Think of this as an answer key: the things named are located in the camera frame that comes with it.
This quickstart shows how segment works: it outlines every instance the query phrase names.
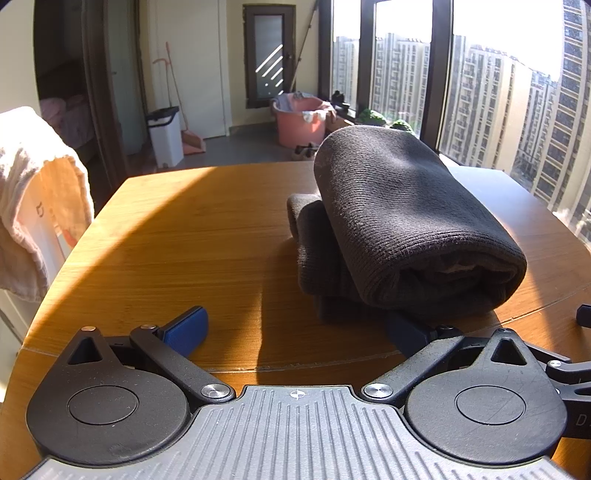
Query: pink bedding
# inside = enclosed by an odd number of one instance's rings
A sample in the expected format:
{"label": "pink bedding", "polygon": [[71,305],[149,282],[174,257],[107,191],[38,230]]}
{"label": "pink bedding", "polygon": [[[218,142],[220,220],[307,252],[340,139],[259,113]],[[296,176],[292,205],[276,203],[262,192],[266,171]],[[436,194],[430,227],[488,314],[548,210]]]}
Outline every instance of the pink bedding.
{"label": "pink bedding", "polygon": [[63,100],[47,98],[40,102],[41,117],[58,133],[66,145],[79,148],[95,136],[90,107],[82,95]]}

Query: mop handle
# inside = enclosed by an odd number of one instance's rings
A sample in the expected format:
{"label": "mop handle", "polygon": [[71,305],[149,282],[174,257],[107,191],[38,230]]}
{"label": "mop handle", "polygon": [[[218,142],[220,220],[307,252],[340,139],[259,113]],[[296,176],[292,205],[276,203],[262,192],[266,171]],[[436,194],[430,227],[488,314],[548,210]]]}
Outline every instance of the mop handle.
{"label": "mop handle", "polygon": [[290,90],[289,90],[290,92],[293,91],[294,85],[296,84],[295,79],[296,79],[297,69],[300,66],[300,62],[301,62],[301,54],[304,51],[304,45],[306,45],[306,39],[308,38],[308,33],[312,29],[312,22],[314,21],[314,14],[316,13],[316,10],[318,9],[318,2],[319,2],[319,0],[316,0],[314,2],[314,8],[312,10],[312,14],[310,15],[310,22],[308,23],[308,29],[306,30],[306,34],[304,35],[304,41],[301,43],[300,54],[298,55],[297,62],[295,63],[294,76],[291,79],[291,85],[290,85]]}
{"label": "mop handle", "polygon": [[173,74],[174,89],[177,91],[178,105],[181,109],[181,113],[183,114],[183,120],[185,122],[185,130],[188,130],[189,122],[187,122],[187,116],[184,114],[183,103],[181,101],[181,96],[178,92],[177,78],[174,76],[173,59],[170,57],[170,46],[168,45],[168,42],[166,42],[166,53],[168,54],[168,63],[170,63],[170,72]]}
{"label": "mop handle", "polygon": [[166,93],[168,93],[168,106],[173,105],[173,101],[170,99],[170,85],[168,84],[168,60],[167,59],[156,59],[152,62],[152,65],[158,63],[159,61],[163,61],[166,67]]}

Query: green plant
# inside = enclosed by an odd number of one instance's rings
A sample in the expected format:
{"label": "green plant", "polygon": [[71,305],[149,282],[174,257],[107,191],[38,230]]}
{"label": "green plant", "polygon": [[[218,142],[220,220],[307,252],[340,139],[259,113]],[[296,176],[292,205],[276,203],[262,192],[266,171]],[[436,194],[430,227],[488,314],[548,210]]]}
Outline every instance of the green plant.
{"label": "green plant", "polygon": [[396,120],[392,125],[390,125],[390,128],[394,129],[394,130],[402,130],[403,132],[408,132],[411,134],[415,134],[413,128],[406,123],[404,120]]}
{"label": "green plant", "polygon": [[366,108],[357,118],[357,123],[383,127],[386,124],[386,118],[381,113]]}

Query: broom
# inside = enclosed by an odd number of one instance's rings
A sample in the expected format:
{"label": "broom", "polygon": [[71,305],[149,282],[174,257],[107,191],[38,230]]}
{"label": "broom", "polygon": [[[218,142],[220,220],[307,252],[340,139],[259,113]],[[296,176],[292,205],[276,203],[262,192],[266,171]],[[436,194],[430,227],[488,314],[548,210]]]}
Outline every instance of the broom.
{"label": "broom", "polygon": [[168,64],[170,65],[170,72],[173,74],[174,89],[177,92],[178,106],[181,110],[181,113],[183,114],[183,120],[185,124],[185,130],[181,131],[181,139],[183,140],[183,153],[185,155],[191,155],[194,153],[204,153],[205,140],[203,140],[197,134],[189,130],[189,122],[187,121],[187,116],[184,112],[181,96],[178,92],[177,79],[174,76],[173,60],[170,57],[170,46],[168,45],[168,42],[166,42],[166,53],[168,55]]}

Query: shoe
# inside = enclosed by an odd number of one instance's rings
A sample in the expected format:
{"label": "shoe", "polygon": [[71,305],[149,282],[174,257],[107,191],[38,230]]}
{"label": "shoe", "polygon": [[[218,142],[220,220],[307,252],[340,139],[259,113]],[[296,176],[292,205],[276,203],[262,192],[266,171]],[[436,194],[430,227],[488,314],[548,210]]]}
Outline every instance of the shoe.
{"label": "shoe", "polygon": [[291,154],[291,159],[294,161],[300,161],[304,159],[304,155],[306,153],[305,145],[298,145]]}
{"label": "shoe", "polygon": [[304,153],[304,160],[314,160],[317,151],[318,147],[309,144],[309,146],[306,148],[306,152]]}

